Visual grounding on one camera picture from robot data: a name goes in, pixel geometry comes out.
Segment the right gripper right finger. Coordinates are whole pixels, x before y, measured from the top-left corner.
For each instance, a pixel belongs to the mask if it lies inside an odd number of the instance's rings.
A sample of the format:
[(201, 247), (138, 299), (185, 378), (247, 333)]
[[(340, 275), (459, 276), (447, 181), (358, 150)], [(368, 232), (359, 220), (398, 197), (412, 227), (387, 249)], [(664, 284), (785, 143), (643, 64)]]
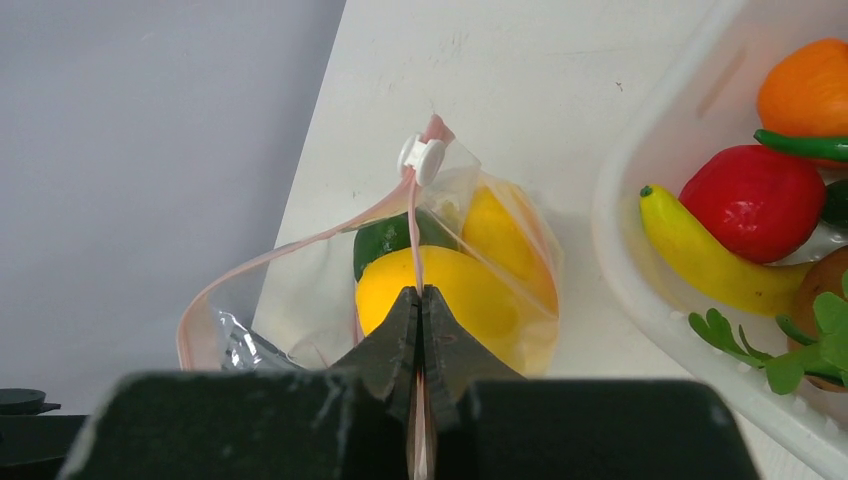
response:
[(755, 479), (729, 408), (679, 379), (529, 380), (433, 287), (421, 345), (437, 479)]

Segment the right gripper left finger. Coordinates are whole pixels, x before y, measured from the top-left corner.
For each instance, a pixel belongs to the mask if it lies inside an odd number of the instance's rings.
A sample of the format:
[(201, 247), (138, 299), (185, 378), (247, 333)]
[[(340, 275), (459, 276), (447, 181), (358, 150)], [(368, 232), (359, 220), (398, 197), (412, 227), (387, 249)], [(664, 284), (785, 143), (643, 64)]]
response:
[(145, 372), (88, 417), (62, 479), (409, 479), (421, 299), (324, 370)]

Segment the yellow toy lemon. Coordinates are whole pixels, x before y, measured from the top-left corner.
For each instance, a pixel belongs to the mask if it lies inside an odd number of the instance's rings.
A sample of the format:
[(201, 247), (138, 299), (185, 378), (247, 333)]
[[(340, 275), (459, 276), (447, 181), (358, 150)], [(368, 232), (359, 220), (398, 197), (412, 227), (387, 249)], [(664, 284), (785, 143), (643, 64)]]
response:
[[(419, 248), (424, 283), (441, 292), (458, 323), (510, 368), (536, 375), (547, 363), (545, 345), (531, 336), (538, 311), (471, 256), (440, 246)], [(372, 262), (359, 280), (355, 302), (363, 332), (372, 333), (400, 291), (416, 285), (410, 248)]]

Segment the clear zip top bag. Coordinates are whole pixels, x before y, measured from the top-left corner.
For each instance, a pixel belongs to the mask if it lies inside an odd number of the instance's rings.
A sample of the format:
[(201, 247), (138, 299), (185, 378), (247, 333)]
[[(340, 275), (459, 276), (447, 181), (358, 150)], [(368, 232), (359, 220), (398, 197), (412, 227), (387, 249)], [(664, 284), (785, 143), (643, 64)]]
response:
[(563, 252), (526, 193), (439, 116), (406, 140), (398, 171), (363, 213), (207, 286), (177, 352), (186, 370), (355, 368), (401, 423), (408, 477), (432, 479), (472, 382), (550, 367)]

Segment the green toy avocado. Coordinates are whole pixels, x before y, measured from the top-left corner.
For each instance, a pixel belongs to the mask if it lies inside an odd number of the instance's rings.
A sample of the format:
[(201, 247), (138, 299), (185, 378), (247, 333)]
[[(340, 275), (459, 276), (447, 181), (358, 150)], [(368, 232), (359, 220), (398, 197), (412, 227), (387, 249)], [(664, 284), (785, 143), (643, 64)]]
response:
[[(453, 236), (432, 215), (422, 209), (417, 209), (415, 218), (419, 231), (419, 242), (422, 245), (440, 246), (452, 250), (458, 249), (458, 244)], [(411, 245), (407, 213), (386, 218), (359, 229), (353, 243), (354, 279), (359, 281), (367, 266), (380, 257), (410, 248)]]

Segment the orange toy mango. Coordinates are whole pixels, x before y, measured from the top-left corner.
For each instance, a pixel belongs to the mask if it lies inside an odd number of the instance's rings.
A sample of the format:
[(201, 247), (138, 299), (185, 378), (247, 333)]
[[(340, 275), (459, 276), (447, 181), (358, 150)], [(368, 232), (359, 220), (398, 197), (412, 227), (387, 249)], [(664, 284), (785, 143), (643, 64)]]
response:
[(510, 182), (478, 187), (461, 238), (509, 272), (551, 313), (559, 313), (552, 250), (546, 227), (525, 192)]

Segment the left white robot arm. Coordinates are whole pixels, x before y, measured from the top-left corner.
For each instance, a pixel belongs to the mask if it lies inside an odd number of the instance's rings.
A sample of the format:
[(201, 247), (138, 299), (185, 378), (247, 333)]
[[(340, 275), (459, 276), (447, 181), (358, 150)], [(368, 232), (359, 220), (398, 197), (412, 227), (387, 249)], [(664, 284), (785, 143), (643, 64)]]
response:
[(53, 415), (60, 409), (36, 389), (1, 390), (1, 477), (7, 480), (53, 480), (85, 415)]

